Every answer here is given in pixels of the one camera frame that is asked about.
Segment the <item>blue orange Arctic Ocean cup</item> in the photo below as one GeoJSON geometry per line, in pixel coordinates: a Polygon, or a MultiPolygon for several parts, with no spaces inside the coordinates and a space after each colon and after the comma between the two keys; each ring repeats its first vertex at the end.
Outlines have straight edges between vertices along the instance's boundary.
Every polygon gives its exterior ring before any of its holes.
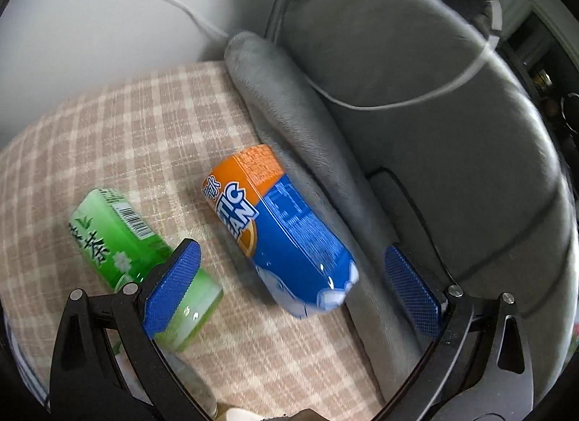
{"type": "Polygon", "coordinates": [[[229,156],[211,170],[202,192],[282,309],[306,318],[345,302],[359,279],[354,258],[270,147],[229,156]]]}

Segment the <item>green tea cup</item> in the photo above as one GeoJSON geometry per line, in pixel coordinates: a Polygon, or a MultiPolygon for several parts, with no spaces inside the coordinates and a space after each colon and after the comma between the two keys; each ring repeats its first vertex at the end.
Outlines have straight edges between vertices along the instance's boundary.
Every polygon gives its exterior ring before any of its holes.
{"type": "Polygon", "coordinates": [[[115,189],[94,189],[73,211],[69,231],[84,258],[113,291],[129,283],[149,290],[143,327],[164,349],[185,350],[223,298],[201,268],[197,241],[171,248],[115,189]],[[155,277],[147,287],[145,279],[155,277]]]}

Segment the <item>plaid beige seat cover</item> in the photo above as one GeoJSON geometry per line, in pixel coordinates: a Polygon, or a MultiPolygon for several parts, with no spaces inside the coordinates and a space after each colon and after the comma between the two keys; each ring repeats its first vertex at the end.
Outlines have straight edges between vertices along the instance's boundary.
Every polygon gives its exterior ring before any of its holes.
{"type": "Polygon", "coordinates": [[[331,420],[380,410],[349,314],[297,320],[278,308],[202,195],[217,163],[255,143],[225,68],[205,62],[67,102],[2,150],[1,302],[32,389],[48,390],[70,291],[107,291],[68,224],[90,191],[114,188],[168,244],[198,241],[224,288],[182,352],[221,403],[264,416],[312,408],[331,420]]]}

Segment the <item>grey rolled blanket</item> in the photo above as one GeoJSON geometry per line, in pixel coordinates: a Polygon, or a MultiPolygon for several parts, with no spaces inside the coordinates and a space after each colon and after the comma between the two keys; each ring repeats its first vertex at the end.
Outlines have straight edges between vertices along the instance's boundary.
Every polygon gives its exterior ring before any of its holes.
{"type": "Polygon", "coordinates": [[[228,41],[225,63],[259,139],[354,257],[360,279],[346,306],[380,391],[391,399],[423,353],[386,281],[393,225],[328,108],[283,50],[243,31],[228,41]]]}

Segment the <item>grey sofa backrest cushion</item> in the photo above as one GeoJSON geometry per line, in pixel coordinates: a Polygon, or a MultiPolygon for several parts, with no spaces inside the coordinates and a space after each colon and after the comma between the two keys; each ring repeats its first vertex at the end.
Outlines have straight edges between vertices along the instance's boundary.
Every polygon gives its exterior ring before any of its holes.
{"type": "Polygon", "coordinates": [[[276,0],[268,38],[321,97],[412,262],[514,295],[537,399],[571,340],[578,232],[557,149],[482,27],[489,0],[276,0]]]}

